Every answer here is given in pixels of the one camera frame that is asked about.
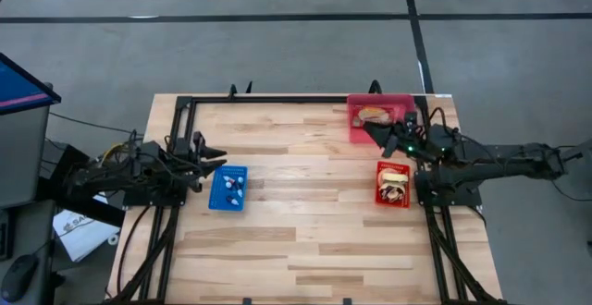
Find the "black equipment box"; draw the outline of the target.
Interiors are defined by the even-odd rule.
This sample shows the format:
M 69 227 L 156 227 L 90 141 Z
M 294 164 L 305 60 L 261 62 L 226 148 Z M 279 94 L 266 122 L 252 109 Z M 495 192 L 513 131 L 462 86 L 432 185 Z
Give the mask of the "black equipment box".
M 73 174 L 83 168 L 90 157 L 67 143 L 46 140 L 43 146 L 40 177 L 52 185 L 65 187 Z

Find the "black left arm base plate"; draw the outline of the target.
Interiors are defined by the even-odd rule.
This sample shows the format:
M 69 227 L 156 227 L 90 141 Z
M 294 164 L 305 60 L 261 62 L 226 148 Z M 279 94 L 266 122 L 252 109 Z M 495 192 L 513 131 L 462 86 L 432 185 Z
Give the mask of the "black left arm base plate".
M 175 207 L 186 201 L 188 184 L 168 172 L 140 177 L 124 189 L 124 206 Z

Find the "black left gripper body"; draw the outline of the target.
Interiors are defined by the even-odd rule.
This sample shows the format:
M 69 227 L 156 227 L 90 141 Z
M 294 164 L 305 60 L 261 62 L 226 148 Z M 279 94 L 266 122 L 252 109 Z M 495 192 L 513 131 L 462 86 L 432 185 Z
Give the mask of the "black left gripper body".
M 173 156 L 178 163 L 180 179 L 191 190 L 202 190 L 199 178 L 203 175 L 201 167 L 200 149 L 204 137 L 200 131 L 195 131 L 191 139 L 177 138 L 173 144 Z

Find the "black aluminium table frame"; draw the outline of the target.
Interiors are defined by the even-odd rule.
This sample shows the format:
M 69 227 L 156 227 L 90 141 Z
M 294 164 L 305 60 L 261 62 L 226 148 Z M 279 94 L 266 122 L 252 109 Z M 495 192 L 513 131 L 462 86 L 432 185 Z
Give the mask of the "black aluminium table frame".
M 149 295 L 169 304 L 437 304 L 454 296 L 449 263 L 437 280 L 423 208 L 374 201 L 379 149 L 349 140 L 342 94 L 201 94 L 194 119 L 157 94 L 144 130 L 201 131 L 248 169 L 244 209 L 211 210 L 190 193 L 172 259 L 158 260 Z

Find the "blue plastic basket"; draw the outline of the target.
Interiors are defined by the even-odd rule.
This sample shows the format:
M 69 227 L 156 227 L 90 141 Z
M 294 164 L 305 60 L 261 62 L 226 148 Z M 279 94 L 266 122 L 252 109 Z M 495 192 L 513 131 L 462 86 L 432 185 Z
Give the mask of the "blue plastic basket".
M 231 177 L 235 180 L 234 185 L 229 189 L 226 187 L 226 181 L 223 176 Z M 237 177 L 244 178 L 244 184 L 239 185 Z M 247 193 L 248 184 L 248 167 L 242 165 L 223 165 L 220 166 L 214 173 L 214 178 L 211 184 L 210 197 L 208 208 L 211 210 L 227 211 L 227 212 L 241 212 L 244 209 L 244 203 Z M 243 198 L 236 193 L 237 189 L 242 189 Z M 227 201 L 227 196 L 234 197 L 239 201 L 239 205 L 235 206 Z

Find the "red plastic basket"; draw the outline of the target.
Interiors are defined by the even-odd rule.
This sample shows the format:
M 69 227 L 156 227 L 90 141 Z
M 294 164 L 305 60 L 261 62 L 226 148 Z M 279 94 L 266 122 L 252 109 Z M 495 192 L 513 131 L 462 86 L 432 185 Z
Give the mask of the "red plastic basket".
M 405 188 L 406 188 L 406 193 L 404 194 L 404 199 L 402 201 L 395 201 L 393 203 L 387 203 L 387 202 L 384 202 L 384 201 L 381 200 L 380 194 L 379 194 L 379 189 L 380 189 L 381 186 L 378 184 L 377 176 L 378 176 L 379 172 L 382 171 L 382 170 L 384 170 L 384 169 L 394 169 L 398 173 L 406 174 L 409 177 L 408 182 L 405 183 L 405 184 L 403 184 L 405 186 Z M 375 202 L 377 204 L 379 204 L 379 205 L 384 205 L 384 206 L 389 206 L 389 207 L 394 207 L 394 208 L 408 209 L 410 207 L 410 203 L 411 203 L 410 180 L 411 180 L 410 167 L 408 165 L 402 165 L 402 164 L 395 164 L 395 163 L 391 163 L 391 162 L 379 161 L 377 163 L 377 168 L 376 168 L 376 194 L 375 194 Z

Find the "pink translucent plastic bin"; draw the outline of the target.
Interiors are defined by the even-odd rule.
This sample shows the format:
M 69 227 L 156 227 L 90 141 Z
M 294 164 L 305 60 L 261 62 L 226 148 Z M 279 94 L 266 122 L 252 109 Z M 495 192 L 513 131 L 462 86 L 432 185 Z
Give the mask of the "pink translucent plastic bin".
M 403 120 L 406 112 L 415 111 L 414 98 L 411 94 L 350 94 L 347 97 L 348 106 L 348 126 L 350 143 L 373 143 L 372 139 L 361 128 L 354 128 L 352 126 L 353 107 L 355 105 L 369 105 L 383 107 L 390 110 L 394 116 L 392 125 L 399 120 Z

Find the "black computer mouse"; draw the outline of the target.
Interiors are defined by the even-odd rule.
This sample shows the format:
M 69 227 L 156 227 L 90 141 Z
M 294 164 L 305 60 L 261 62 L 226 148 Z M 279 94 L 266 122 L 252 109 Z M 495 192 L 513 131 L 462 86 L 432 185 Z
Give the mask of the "black computer mouse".
M 27 293 L 39 264 L 35 254 L 24 254 L 11 263 L 0 283 L 0 297 L 12 303 L 21 300 Z

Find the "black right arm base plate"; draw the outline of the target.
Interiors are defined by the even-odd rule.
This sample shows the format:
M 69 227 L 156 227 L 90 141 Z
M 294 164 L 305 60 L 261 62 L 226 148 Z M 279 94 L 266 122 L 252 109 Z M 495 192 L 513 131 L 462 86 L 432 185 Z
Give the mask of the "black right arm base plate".
M 435 180 L 433 172 L 417 171 L 413 183 L 418 201 L 426 207 L 472 206 L 482 204 L 478 187 L 481 181 L 447 185 Z

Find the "black keyboard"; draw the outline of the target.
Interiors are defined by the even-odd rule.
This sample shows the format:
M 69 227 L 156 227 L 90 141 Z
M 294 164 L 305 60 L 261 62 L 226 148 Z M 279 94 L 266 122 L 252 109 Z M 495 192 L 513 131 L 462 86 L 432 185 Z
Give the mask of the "black keyboard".
M 9 210 L 0 210 L 0 262 L 12 257 L 14 247 L 14 216 Z

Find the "grey floor object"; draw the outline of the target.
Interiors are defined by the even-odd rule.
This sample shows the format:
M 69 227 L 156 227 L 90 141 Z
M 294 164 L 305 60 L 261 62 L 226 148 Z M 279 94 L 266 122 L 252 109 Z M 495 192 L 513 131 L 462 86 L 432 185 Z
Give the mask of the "grey floor object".
M 582 159 L 586 164 L 592 165 L 592 139 L 586 140 L 574 146 L 563 154 L 565 162 Z

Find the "white printed paper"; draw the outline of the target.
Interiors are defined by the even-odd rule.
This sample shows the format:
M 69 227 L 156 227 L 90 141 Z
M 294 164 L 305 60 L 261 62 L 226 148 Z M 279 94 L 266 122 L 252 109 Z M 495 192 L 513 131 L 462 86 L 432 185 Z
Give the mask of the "white printed paper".
M 121 227 L 94 220 L 87 215 L 58 207 L 52 221 L 53 229 L 72 262 L 80 262 L 112 235 L 119 236 Z

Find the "blue screen monitor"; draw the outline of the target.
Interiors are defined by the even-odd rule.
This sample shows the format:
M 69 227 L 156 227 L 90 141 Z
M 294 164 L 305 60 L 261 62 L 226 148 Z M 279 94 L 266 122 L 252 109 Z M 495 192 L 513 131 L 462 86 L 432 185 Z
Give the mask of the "blue screen monitor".
M 0 53 L 0 116 L 53 104 L 62 98 L 53 88 Z

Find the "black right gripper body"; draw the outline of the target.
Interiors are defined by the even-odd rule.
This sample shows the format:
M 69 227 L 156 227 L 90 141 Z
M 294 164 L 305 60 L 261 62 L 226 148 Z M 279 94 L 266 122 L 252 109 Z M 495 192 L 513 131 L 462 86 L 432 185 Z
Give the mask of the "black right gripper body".
M 424 127 L 417 123 L 417 113 L 406 112 L 403 120 L 397 121 L 393 127 L 397 149 L 409 157 L 434 157 L 434 154 L 427 149 L 423 132 Z

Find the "red snack package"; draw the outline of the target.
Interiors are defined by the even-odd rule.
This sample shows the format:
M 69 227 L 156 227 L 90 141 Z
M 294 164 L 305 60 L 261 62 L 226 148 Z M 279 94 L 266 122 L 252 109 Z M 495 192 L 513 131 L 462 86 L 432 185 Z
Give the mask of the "red snack package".
M 361 128 L 364 123 L 390 124 L 394 120 L 389 109 L 369 105 L 355 105 L 351 118 L 351 125 L 354 128 Z

